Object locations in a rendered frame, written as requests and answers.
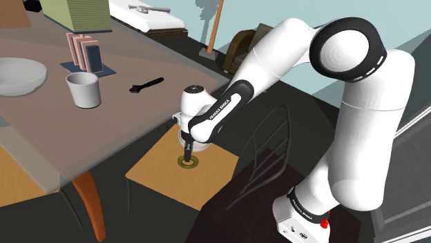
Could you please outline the grey framed glass door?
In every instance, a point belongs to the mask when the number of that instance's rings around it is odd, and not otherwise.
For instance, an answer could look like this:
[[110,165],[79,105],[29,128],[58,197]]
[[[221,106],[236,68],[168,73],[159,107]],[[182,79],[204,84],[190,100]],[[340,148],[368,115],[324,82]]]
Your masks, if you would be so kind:
[[414,82],[393,143],[374,243],[431,241],[431,29],[398,47],[415,61]]

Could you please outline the white bed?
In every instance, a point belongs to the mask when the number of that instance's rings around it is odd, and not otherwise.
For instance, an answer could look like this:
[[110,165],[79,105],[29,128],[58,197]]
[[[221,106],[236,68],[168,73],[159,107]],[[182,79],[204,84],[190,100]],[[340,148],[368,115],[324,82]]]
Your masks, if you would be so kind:
[[187,37],[183,20],[167,12],[137,11],[134,6],[151,7],[140,0],[108,0],[111,18],[155,40]]

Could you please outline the white cup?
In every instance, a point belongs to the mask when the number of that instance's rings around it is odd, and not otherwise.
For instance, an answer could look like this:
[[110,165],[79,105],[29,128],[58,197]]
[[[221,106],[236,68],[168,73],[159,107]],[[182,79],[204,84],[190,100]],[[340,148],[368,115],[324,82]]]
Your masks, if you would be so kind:
[[99,79],[91,72],[73,72],[66,76],[75,105],[79,108],[95,108],[102,103]]

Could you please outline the grey table with orange legs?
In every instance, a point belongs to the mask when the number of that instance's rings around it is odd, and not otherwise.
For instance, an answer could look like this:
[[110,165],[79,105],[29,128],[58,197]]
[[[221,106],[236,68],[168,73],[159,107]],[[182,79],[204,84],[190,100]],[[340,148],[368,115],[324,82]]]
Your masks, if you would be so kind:
[[[92,35],[101,43],[102,61],[116,74],[99,79],[102,103],[93,109],[76,107],[66,83],[70,74],[60,63],[70,60],[66,30],[43,14],[29,13],[31,28],[0,29],[0,57],[21,57],[39,61],[47,67],[48,79],[34,93],[22,97],[0,97],[0,116],[61,175],[76,177],[108,158],[125,168],[132,152],[144,152],[138,145],[143,136],[171,119],[180,109],[183,89],[201,84],[208,92],[229,83],[229,79],[186,58],[162,44],[112,20],[113,32]],[[152,79],[165,80],[140,93],[130,93],[133,84]],[[193,209],[171,203],[184,210],[180,230],[161,233],[161,221],[140,220],[130,228],[126,221],[108,213],[125,213],[126,200],[114,186],[114,171],[98,174],[107,238],[105,243],[184,243],[193,224]],[[0,243],[97,243],[94,236],[80,231],[67,216],[60,195],[0,209]]]

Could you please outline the green box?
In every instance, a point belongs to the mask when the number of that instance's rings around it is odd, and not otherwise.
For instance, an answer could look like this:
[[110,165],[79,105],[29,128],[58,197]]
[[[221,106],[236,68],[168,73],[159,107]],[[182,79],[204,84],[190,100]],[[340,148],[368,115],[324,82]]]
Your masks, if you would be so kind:
[[75,34],[111,32],[108,0],[40,0],[45,17]]

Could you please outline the black brush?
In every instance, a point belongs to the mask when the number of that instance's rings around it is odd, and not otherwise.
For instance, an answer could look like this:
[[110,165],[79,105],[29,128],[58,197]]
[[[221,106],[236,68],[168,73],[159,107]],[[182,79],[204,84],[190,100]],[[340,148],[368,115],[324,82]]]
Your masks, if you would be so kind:
[[130,93],[139,93],[142,89],[154,86],[154,85],[159,84],[163,81],[164,81],[164,78],[159,77],[157,79],[146,82],[145,84],[142,84],[142,85],[132,85],[132,87],[129,89],[129,92]]

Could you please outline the dark robot stand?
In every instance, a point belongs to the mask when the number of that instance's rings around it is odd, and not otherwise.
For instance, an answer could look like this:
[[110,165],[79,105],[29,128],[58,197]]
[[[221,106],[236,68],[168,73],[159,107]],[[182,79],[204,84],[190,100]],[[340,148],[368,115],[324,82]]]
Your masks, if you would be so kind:
[[[300,158],[294,152],[280,177],[229,208],[253,169],[253,152],[248,148],[239,157],[232,180],[201,208],[185,243],[291,243],[276,229],[272,204],[304,179],[316,163],[316,153]],[[331,211],[329,225],[329,243],[374,243],[369,213],[338,206]]]

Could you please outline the white bowl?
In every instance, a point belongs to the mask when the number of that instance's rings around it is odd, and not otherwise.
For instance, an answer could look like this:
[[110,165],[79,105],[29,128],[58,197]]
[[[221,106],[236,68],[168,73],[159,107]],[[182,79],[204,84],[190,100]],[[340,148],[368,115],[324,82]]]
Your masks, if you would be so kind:
[[17,57],[0,57],[0,96],[27,95],[46,81],[48,69],[38,61]]

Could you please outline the pink books on blue holder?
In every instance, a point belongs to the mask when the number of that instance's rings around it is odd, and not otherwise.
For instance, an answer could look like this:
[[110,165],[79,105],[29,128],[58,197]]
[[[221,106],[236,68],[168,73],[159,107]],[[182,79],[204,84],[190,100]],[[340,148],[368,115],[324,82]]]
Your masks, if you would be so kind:
[[97,77],[114,75],[116,72],[102,63],[99,42],[88,35],[66,34],[72,61],[61,63],[69,72],[90,72]]

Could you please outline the brown mat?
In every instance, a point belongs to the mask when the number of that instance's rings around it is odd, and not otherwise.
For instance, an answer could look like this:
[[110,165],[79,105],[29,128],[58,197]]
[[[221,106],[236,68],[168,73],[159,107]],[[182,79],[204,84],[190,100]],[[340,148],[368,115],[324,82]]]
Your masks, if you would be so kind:
[[0,28],[31,28],[21,0],[0,0]]

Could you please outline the black object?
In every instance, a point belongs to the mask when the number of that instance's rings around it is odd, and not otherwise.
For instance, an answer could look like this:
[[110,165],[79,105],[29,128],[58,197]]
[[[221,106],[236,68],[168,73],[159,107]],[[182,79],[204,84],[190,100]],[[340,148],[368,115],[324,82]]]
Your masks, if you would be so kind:
[[22,0],[24,8],[30,12],[40,12],[42,10],[40,0]]

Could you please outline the floor lamp with orange pole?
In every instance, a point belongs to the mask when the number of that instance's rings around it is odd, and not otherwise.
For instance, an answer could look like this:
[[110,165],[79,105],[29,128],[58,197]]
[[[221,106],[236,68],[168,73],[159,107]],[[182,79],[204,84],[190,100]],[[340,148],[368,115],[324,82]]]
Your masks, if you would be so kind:
[[216,60],[216,57],[218,55],[217,52],[213,50],[213,47],[214,47],[214,43],[216,40],[216,34],[218,31],[218,25],[220,22],[220,16],[221,16],[221,12],[222,12],[223,3],[224,3],[224,0],[219,0],[219,2],[218,2],[218,8],[217,8],[217,11],[215,14],[215,19],[213,22],[213,27],[212,27],[212,31],[211,31],[211,37],[210,37],[209,45],[206,49],[203,48],[199,52],[199,55],[201,57],[205,57],[205,58],[213,60],[213,61]]

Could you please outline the grey tool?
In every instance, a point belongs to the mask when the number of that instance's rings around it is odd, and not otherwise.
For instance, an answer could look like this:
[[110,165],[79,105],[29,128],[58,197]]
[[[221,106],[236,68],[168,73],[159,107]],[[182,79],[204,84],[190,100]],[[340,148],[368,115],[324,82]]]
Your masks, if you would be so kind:
[[134,9],[134,10],[141,12],[141,13],[144,13],[144,14],[148,14],[150,11],[165,12],[165,13],[170,13],[170,11],[171,11],[170,8],[163,8],[163,7],[148,7],[148,6],[128,5],[128,8]]

